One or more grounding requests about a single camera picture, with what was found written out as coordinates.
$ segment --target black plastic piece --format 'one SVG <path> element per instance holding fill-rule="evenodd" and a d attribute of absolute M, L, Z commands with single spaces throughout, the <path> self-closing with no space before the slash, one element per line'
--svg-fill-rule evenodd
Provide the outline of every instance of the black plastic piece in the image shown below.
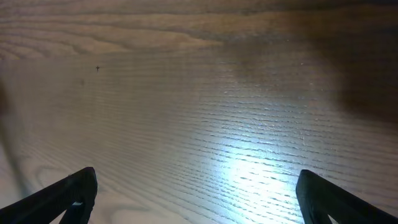
<path fill-rule="evenodd" d="M 87 224 L 94 207 L 97 181 L 86 167 L 0 210 L 0 223 L 48 224 L 66 210 L 61 224 Z"/>
<path fill-rule="evenodd" d="M 301 171 L 296 194 L 306 224 L 331 224 L 329 216 L 339 224 L 398 223 L 396 217 L 309 170 Z"/>

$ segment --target black plastic arm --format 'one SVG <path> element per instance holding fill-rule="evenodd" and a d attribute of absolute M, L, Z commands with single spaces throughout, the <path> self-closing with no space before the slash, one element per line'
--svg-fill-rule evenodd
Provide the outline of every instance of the black plastic arm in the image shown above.
<path fill-rule="evenodd" d="M 309 170 L 296 185 L 297 200 L 306 224 L 398 223 L 398 219 L 348 193 Z"/>
<path fill-rule="evenodd" d="M 0 223 L 48 224 L 66 210 L 61 224 L 87 224 L 96 194 L 94 168 L 86 167 L 1 209 Z"/>

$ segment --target wooden table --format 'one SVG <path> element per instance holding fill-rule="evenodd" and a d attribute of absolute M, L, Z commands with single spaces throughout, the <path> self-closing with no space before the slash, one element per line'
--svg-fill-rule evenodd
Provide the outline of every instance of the wooden table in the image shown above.
<path fill-rule="evenodd" d="M 310 169 L 398 216 L 398 7 L 367 2 L 1 1 L 1 205 L 93 166 L 90 223 L 303 223 Z"/>

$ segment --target wood grain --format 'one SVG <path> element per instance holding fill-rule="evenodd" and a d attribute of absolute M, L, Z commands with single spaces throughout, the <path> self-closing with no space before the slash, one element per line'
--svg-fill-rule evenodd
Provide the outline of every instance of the wood grain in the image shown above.
<path fill-rule="evenodd" d="M 398 216 L 397 12 L 1 2 L 4 203 L 93 166 L 90 223 L 303 223 L 310 169 Z"/>

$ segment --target wooden surface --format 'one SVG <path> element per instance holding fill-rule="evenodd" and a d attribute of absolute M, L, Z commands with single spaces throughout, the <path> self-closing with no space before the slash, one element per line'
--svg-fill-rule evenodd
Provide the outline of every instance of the wooden surface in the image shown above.
<path fill-rule="evenodd" d="M 90 223 L 303 223 L 310 169 L 398 216 L 397 25 L 362 0 L 1 1 L 1 205 L 93 166 Z"/>

